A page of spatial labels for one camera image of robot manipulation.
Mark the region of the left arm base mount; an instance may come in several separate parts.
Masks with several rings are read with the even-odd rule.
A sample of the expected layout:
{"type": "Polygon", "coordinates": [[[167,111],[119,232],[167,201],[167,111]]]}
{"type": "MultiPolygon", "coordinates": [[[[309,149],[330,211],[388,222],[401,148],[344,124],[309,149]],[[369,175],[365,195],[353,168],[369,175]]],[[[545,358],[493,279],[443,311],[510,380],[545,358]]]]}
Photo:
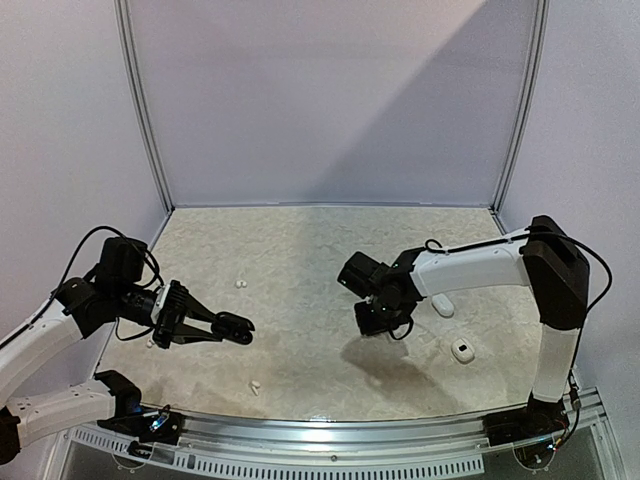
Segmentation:
{"type": "Polygon", "coordinates": [[[136,438],[140,443],[177,445],[185,420],[186,417],[170,405],[149,408],[130,401],[117,404],[115,414],[106,420],[98,420],[97,425],[136,438]]]}

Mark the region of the white oval charging case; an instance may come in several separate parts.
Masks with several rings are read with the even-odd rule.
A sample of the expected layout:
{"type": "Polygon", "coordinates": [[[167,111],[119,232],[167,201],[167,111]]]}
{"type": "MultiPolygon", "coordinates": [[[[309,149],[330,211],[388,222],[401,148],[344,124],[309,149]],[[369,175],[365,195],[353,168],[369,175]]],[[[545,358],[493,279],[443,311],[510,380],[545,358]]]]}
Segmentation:
{"type": "Polygon", "coordinates": [[[437,294],[431,298],[434,310],[443,318],[451,318],[455,314],[452,301],[445,294],[437,294]]]}

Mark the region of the right aluminium frame post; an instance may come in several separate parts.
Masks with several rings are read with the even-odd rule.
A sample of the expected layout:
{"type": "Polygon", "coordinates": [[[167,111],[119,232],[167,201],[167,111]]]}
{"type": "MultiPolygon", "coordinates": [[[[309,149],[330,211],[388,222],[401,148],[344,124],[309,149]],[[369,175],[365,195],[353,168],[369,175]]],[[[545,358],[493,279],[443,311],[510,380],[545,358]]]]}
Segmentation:
{"type": "Polygon", "coordinates": [[[500,216],[500,212],[506,202],[519,150],[524,139],[540,68],[548,11],[548,1],[535,2],[534,17],[526,51],[524,73],[518,97],[514,126],[511,132],[504,165],[490,204],[490,211],[496,218],[500,216]]]}

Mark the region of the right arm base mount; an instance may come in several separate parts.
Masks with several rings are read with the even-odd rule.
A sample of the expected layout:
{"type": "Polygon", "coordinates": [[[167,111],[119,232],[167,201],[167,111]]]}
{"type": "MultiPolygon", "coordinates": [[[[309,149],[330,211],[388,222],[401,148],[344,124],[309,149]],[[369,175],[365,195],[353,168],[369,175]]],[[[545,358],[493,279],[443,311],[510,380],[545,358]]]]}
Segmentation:
{"type": "Polygon", "coordinates": [[[551,435],[568,427],[564,402],[547,402],[529,395],[522,407],[488,413],[482,418],[483,431],[491,446],[551,435]]]}

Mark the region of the white case with black window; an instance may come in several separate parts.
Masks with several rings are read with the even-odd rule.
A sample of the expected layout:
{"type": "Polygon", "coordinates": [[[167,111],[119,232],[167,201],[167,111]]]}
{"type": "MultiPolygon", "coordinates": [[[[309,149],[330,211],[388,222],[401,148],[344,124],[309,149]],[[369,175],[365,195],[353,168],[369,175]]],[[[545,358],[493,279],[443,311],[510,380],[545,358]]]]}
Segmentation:
{"type": "Polygon", "coordinates": [[[475,359],[473,347],[463,338],[456,339],[452,342],[451,352],[455,359],[461,364],[469,364],[475,359]]]}

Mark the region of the left aluminium frame post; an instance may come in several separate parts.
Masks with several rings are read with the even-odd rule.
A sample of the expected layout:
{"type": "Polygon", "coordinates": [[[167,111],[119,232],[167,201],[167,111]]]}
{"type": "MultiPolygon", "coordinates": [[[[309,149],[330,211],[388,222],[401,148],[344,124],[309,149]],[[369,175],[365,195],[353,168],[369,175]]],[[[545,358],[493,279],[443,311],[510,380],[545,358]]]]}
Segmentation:
{"type": "Polygon", "coordinates": [[[115,0],[114,7],[126,76],[142,144],[163,209],[168,215],[171,215],[175,210],[175,205],[171,195],[167,174],[162,163],[145,94],[144,82],[134,38],[131,5],[130,2],[126,0],[115,0]]]}

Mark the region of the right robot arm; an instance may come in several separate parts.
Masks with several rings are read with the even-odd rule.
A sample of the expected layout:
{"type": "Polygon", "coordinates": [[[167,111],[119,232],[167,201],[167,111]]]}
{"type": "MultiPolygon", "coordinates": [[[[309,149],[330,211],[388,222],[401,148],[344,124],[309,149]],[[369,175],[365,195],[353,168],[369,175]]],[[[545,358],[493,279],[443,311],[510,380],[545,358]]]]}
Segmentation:
{"type": "Polygon", "coordinates": [[[438,295],[527,292],[541,325],[529,405],[516,421],[527,436],[539,435],[555,420],[586,324],[590,280],[582,248],[546,215],[488,240],[445,246],[429,239],[389,263],[357,251],[337,275],[338,284],[358,299],[354,315],[363,336],[412,329],[418,305],[438,295]]]}

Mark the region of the black oval charging case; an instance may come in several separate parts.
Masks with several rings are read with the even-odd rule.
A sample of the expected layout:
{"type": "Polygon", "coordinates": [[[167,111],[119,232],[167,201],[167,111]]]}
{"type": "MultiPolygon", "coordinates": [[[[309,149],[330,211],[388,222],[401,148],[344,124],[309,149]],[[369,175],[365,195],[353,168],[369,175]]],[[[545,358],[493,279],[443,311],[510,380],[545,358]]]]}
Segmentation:
{"type": "Polygon", "coordinates": [[[239,345],[249,345],[253,341],[255,326],[245,317],[230,312],[219,312],[211,324],[211,333],[239,345]]]}

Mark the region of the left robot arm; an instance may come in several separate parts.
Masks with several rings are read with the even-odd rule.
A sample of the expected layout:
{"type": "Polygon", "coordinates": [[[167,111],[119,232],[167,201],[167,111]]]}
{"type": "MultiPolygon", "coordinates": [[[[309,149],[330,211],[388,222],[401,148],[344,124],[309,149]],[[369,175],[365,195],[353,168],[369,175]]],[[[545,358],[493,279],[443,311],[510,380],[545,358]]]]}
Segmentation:
{"type": "Polygon", "coordinates": [[[125,236],[105,240],[98,263],[82,277],[63,276],[44,304],[1,342],[1,461],[11,462],[34,441],[95,421],[136,444],[177,444],[183,415],[145,408],[141,391],[115,370],[38,397],[15,392],[40,367],[102,326],[128,320],[161,348],[232,337],[228,315],[213,313],[178,281],[150,289],[145,267],[159,270],[147,245],[125,236]]]}

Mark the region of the aluminium frame post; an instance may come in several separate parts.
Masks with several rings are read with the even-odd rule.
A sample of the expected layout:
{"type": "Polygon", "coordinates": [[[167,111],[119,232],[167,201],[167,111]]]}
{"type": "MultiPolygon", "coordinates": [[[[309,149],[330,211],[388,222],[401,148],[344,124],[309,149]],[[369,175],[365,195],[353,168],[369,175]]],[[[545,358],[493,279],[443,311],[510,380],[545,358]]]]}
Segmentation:
{"type": "Polygon", "coordinates": [[[163,209],[168,215],[171,215],[175,210],[175,205],[171,195],[167,174],[162,163],[145,94],[144,82],[134,38],[131,5],[130,2],[126,0],[115,0],[114,7],[126,76],[142,144],[163,209]]]}
{"type": "Polygon", "coordinates": [[[540,68],[548,11],[548,1],[535,2],[534,17],[526,51],[524,73],[518,97],[514,126],[511,132],[504,165],[490,204],[490,211],[496,218],[500,216],[500,212],[506,202],[519,150],[524,139],[540,68]]]}

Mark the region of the white stem earbud front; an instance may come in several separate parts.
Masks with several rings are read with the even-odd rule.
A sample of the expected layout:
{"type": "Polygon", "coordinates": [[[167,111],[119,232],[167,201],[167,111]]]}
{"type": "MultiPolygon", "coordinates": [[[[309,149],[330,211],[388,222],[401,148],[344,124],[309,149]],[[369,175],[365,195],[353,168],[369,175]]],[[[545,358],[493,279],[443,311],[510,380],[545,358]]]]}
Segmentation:
{"type": "Polygon", "coordinates": [[[254,395],[258,396],[260,393],[261,384],[257,381],[250,382],[250,389],[254,395]]]}

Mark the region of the aluminium front rail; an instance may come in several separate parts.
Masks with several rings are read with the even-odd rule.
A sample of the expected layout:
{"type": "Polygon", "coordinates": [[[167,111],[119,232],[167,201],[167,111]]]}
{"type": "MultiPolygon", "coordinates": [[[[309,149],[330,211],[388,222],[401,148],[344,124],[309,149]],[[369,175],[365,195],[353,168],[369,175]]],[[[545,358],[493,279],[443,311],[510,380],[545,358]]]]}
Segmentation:
{"type": "Polygon", "coordinates": [[[484,414],[433,419],[276,421],[190,414],[174,445],[83,425],[59,435],[50,479],[621,479],[596,390],[570,438],[495,439],[484,414]]]}

